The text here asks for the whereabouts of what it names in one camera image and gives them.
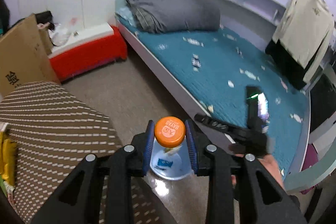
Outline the person's right hand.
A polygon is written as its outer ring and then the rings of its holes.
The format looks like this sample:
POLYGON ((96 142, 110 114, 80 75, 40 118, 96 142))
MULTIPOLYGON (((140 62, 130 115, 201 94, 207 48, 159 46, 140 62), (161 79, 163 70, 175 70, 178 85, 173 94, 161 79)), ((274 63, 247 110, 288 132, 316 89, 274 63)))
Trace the person's right hand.
POLYGON ((267 154, 262 158, 258 158, 258 160, 264 166, 264 168, 272 175, 272 177, 277 181, 277 183, 285 190, 282 175, 279 170, 276 159, 271 154, 267 154))

